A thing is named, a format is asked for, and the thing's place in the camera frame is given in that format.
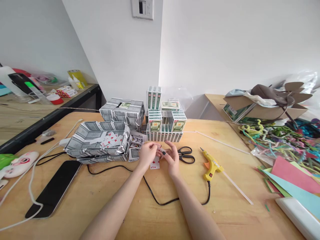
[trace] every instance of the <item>brown fabric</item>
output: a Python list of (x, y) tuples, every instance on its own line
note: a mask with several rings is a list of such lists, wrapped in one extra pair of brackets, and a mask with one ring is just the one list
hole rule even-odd
[(294, 104), (294, 98), (289, 96), (288, 92), (279, 92), (273, 88), (257, 84), (251, 90), (251, 95), (258, 95), (263, 99), (273, 99), (277, 106), (291, 106)]

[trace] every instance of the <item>black scissors handle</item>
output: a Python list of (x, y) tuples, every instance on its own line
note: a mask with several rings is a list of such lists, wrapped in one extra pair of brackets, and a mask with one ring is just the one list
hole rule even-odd
[[(184, 157), (184, 158), (192, 158), (193, 161), (192, 162), (186, 162), (185, 160), (182, 159), (182, 157)], [(192, 163), (195, 162), (194, 156), (191, 156), (191, 155), (181, 155), (181, 156), (179, 156), (179, 159), (180, 159), (180, 161), (182, 161), (182, 162), (184, 162), (186, 164), (192, 164)]]
[[(190, 154), (192, 153), (192, 149), (190, 147), (182, 147), (178, 150), (178, 154), (179, 154), (179, 159), (180, 161), (186, 163), (186, 164), (192, 164), (195, 162), (195, 158), (192, 155), (186, 155), (186, 154)], [(193, 161), (192, 162), (186, 162), (185, 160), (183, 160), (183, 158), (192, 158)]]
[[(188, 148), (189, 149), (189, 151), (182, 151), (184, 148)], [(178, 153), (180, 153), (180, 154), (190, 154), (190, 153), (192, 153), (192, 149), (190, 148), (190, 147), (182, 147), (182, 148), (180, 148), (179, 150), (178, 150)]]

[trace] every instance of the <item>yellow glue gun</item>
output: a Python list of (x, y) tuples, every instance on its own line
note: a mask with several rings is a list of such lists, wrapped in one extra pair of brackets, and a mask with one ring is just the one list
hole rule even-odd
[(213, 178), (213, 174), (216, 170), (218, 172), (222, 172), (224, 171), (224, 169), (222, 166), (218, 164), (217, 160), (215, 160), (207, 151), (203, 150), (202, 148), (201, 150), (203, 156), (208, 160), (207, 163), (204, 163), (204, 165), (208, 168), (208, 171), (206, 174), (203, 175), (203, 178), (206, 181), (211, 181)]

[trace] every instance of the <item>pink paper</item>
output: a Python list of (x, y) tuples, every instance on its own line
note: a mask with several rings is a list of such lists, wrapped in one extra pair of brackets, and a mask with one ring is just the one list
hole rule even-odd
[(313, 178), (287, 162), (283, 157), (277, 157), (271, 173), (309, 193), (320, 193), (320, 185)]

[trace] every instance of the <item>wall switch plate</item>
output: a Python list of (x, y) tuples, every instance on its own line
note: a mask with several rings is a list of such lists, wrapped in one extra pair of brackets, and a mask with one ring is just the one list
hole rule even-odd
[(131, 0), (132, 17), (153, 20), (154, 0)]

